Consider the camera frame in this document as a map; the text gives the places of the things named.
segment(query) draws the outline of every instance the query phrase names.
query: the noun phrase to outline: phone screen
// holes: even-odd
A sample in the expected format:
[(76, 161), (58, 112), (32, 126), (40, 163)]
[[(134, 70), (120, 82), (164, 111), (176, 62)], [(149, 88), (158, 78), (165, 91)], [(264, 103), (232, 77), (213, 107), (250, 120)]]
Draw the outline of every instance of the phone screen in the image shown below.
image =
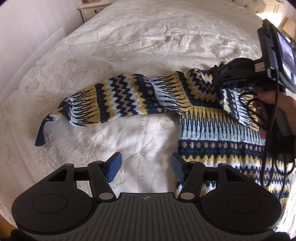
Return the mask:
[(279, 41), (283, 53), (283, 69), (290, 79), (296, 74), (295, 58), (293, 50), (283, 36), (278, 32)]

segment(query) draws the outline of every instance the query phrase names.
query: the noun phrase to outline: bed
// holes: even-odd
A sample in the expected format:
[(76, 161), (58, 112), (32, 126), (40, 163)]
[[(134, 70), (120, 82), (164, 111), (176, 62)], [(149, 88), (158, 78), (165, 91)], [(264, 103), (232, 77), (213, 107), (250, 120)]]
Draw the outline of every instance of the bed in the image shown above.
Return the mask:
[[(0, 108), (0, 213), (13, 223), (13, 200), (34, 183), (65, 163), (82, 167), (116, 151), (123, 156), (111, 183), (116, 195), (174, 192), (174, 113), (127, 116), (81, 128), (61, 118), (46, 125), (47, 144), (36, 147), (42, 119), (65, 96), (119, 74), (155, 77), (209, 69), (237, 57), (257, 59), (261, 24), (254, 13), (223, 0), (118, 0), (58, 42)], [(79, 187), (90, 193), (87, 183)], [(292, 236), (295, 188), (278, 228)]]

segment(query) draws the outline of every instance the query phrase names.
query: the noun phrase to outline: bedspread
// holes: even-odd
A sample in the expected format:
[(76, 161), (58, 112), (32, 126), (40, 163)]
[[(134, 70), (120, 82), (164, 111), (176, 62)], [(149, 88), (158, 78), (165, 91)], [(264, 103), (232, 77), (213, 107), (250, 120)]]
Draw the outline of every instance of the bedspread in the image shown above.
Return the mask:
[[(66, 96), (119, 74), (165, 76), (237, 57), (257, 59), (261, 23), (255, 14), (222, 0), (118, 0), (106, 7), (46, 53), (1, 106), (0, 213), (13, 222), (11, 204), (21, 192), (64, 163), (82, 167), (115, 151), (123, 156), (111, 183), (116, 195), (174, 192), (174, 113), (126, 116), (87, 127), (61, 118), (46, 125), (46, 145), (35, 147), (42, 119)], [(90, 193), (85, 182), (79, 186)], [(279, 229), (294, 234), (289, 203), (287, 212)]]

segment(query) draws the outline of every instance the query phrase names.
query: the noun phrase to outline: human hand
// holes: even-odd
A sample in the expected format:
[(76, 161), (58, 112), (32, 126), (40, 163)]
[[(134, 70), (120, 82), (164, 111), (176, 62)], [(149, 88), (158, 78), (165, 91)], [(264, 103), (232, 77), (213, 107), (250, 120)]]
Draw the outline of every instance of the human hand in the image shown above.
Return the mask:
[[(267, 104), (274, 104), (276, 99), (276, 92), (275, 91), (259, 92), (257, 96), (261, 101)], [(283, 93), (279, 93), (278, 108), (281, 108), (286, 114), (291, 132), (295, 136), (296, 135), (296, 101), (290, 96), (286, 96)], [(259, 134), (263, 139), (266, 139), (266, 131), (260, 129)]]

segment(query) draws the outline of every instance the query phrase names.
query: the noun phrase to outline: white label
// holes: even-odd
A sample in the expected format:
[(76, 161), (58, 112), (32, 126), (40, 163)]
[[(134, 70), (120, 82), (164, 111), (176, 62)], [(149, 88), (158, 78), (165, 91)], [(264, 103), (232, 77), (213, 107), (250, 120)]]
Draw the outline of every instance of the white label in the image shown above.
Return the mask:
[(265, 71), (264, 62), (255, 64), (255, 72)]

